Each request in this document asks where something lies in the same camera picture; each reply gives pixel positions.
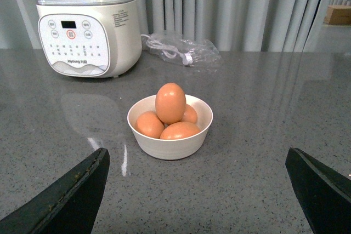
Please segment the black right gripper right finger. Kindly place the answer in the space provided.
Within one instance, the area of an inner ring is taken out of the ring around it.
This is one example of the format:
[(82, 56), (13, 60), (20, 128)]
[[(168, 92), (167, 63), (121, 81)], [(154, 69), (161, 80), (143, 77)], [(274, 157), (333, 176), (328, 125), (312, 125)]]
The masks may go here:
[(350, 179), (298, 148), (285, 166), (313, 233), (350, 233)]

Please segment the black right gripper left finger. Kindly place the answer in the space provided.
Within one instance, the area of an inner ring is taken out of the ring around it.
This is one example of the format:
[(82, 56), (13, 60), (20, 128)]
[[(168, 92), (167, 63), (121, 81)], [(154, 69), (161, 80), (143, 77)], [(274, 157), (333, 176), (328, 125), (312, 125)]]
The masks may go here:
[(110, 155), (99, 148), (1, 220), (1, 233), (91, 233), (103, 199)]

